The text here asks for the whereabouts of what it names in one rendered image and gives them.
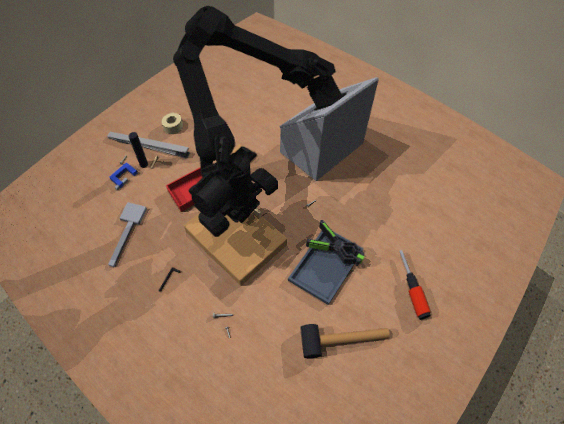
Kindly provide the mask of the red-handled screwdriver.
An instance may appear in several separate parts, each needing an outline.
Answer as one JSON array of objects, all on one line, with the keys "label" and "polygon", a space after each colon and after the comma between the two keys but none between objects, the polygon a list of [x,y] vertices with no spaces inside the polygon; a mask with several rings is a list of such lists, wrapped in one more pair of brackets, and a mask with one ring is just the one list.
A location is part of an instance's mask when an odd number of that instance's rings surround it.
[{"label": "red-handled screwdriver", "polygon": [[406,262],[405,256],[403,254],[403,251],[400,250],[400,255],[402,257],[403,263],[405,265],[406,271],[407,271],[407,283],[408,286],[410,288],[409,295],[411,297],[415,312],[417,317],[419,317],[419,320],[425,319],[430,317],[430,309],[428,306],[428,303],[426,301],[424,292],[422,290],[422,287],[418,285],[417,279],[415,277],[415,275],[413,275],[413,273],[410,272],[408,264]]}]

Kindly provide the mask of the black cylinder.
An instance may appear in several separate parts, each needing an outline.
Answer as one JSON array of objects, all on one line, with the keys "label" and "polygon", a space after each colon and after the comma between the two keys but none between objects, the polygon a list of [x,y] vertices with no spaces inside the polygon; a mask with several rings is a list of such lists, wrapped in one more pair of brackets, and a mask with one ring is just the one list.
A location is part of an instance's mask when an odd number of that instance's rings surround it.
[{"label": "black cylinder", "polygon": [[144,154],[142,145],[140,143],[138,134],[136,132],[132,132],[129,134],[129,139],[130,142],[132,144],[133,150],[135,152],[135,155],[137,157],[137,160],[139,162],[140,167],[145,168],[148,165],[146,156]]}]

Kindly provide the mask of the red shallow tray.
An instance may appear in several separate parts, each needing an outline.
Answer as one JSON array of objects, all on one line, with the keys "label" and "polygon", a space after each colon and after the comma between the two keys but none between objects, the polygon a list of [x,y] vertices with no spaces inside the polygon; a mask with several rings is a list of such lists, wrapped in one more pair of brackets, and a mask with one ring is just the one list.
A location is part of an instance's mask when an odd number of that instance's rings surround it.
[{"label": "red shallow tray", "polygon": [[192,195],[188,192],[188,190],[201,178],[203,177],[201,177],[200,168],[198,168],[166,185],[168,192],[181,212],[194,205],[191,198]]}]

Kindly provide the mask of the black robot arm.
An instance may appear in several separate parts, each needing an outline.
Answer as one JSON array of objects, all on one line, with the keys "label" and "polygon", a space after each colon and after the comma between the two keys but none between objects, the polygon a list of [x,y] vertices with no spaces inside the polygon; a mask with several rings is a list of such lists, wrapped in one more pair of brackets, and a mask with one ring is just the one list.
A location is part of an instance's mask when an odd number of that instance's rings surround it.
[{"label": "black robot arm", "polygon": [[[199,58],[205,45],[227,46],[278,67],[283,80],[297,83],[302,89],[308,86],[315,111],[333,105],[347,93],[341,94],[332,77],[336,72],[333,63],[313,52],[287,49],[235,26],[226,14],[212,6],[200,8],[186,23],[185,32],[173,62],[193,116],[194,141],[203,177],[188,192],[194,206],[212,218],[233,192],[248,188],[250,162],[257,153],[244,146],[232,153],[234,136],[216,110]],[[317,75],[321,78],[314,78]]]}]

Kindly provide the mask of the black rubber mallet with wooden handle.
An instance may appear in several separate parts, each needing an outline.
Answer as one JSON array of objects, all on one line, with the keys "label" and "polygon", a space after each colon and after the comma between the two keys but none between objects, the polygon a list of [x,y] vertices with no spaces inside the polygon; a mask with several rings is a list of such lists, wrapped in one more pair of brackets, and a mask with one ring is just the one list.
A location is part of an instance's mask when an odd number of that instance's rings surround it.
[{"label": "black rubber mallet with wooden handle", "polygon": [[379,340],[389,338],[389,329],[375,329],[348,333],[319,335],[317,324],[306,324],[300,327],[304,358],[322,356],[321,346]]}]

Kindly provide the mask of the beige ring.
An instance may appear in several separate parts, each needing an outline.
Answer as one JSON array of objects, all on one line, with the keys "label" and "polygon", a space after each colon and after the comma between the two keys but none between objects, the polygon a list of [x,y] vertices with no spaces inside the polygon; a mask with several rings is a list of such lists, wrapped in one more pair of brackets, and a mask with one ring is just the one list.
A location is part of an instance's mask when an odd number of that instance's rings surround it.
[{"label": "beige ring", "polygon": [[175,134],[179,132],[182,127],[181,116],[177,113],[169,113],[162,118],[162,126],[166,133]]}]

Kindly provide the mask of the light brown wooden board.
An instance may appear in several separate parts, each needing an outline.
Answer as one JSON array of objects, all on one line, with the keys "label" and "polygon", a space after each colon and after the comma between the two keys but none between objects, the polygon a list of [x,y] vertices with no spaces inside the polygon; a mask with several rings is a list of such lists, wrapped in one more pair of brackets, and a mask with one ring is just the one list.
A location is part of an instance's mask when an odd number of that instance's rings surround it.
[{"label": "light brown wooden board", "polygon": [[187,234],[207,252],[240,286],[287,245],[287,238],[254,214],[251,220],[234,222],[214,237],[200,222],[198,214],[185,225]]}]

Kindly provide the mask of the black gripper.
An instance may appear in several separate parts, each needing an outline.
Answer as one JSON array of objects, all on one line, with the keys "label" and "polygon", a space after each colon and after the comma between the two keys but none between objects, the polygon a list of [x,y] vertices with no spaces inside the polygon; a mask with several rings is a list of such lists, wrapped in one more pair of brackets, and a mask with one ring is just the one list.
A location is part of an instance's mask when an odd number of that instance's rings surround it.
[{"label": "black gripper", "polygon": [[[230,226],[225,217],[228,215],[234,222],[243,223],[248,216],[259,206],[260,202],[256,196],[265,191],[271,195],[278,189],[278,181],[263,168],[257,169],[251,174],[251,182],[243,191],[233,192],[230,200],[212,218],[199,214],[199,222],[215,237],[219,237]],[[262,188],[262,189],[261,189]]]}]

